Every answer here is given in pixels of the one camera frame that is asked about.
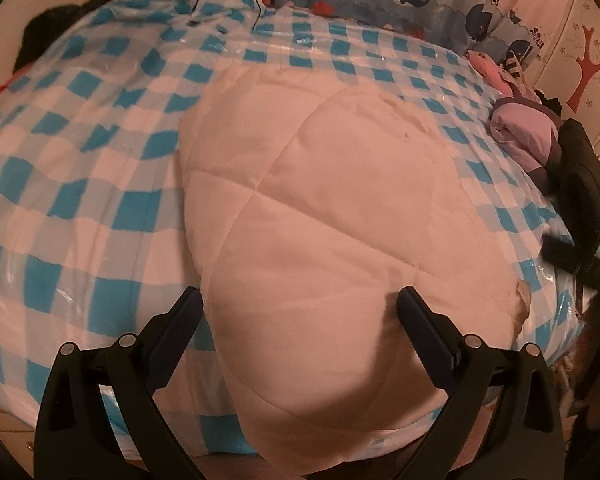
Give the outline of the striped yellow black item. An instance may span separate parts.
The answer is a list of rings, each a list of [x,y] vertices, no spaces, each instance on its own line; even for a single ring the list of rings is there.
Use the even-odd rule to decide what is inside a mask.
[[[528,40],[515,40],[506,50],[502,69],[510,76],[521,79],[524,76],[524,60],[528,58],[532,50],[532,44]]]

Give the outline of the black clothes by wall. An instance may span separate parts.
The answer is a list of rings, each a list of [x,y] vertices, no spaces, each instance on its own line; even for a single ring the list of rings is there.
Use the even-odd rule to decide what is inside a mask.
[[[21,46],[15,60],[13,73],[35,62],[74,23],[104,6],[111,0],[87,0],[82,4],[65,4],[48,9],[24,28]]]

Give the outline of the pink clothes pile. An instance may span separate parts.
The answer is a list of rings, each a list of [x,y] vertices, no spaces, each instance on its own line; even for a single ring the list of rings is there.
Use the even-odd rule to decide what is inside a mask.
[[[465,58],[471,67],[490,84],[491,87],[498,90],[502,96],[511,98],[524,98],[533,102],[541,102],[538,95],[532,87],[526,84],[524,76],[516,79],[502,69],[502,64],[498,64],[484,52],[470,50],[465,54]]]

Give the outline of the cream quilted padded jacket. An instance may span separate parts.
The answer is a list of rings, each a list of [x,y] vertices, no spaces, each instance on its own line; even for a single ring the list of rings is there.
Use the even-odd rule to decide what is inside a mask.
[[[493,347],[528,318],[434,114],[377,84],[230,64],[180,150],[222,375],[247,441],[284,471],[389,453],[443,403],[396,317],[403,287]]]

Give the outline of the blue white checkered bed cover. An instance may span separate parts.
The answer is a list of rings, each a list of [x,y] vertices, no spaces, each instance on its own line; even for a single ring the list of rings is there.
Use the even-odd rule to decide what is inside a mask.
[[[539,259],[562,220],[484,128],[495,98],[457,54],[261,0],[114,0],[0,93],[0,405],[38,417],[65,341],[140,330],[193,284],[178,122],[228,61],[369,80],[429,110],[460,182],[531,287],[522,341],[576,341],[573,280]]]

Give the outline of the pink folded jacket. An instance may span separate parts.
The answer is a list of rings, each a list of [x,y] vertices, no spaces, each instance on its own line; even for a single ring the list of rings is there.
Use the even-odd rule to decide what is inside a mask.
[[[493,105],[489,133],[545,196],[555,193],[562,160],[558,143],[560,119],[544,105],[502,96]]]

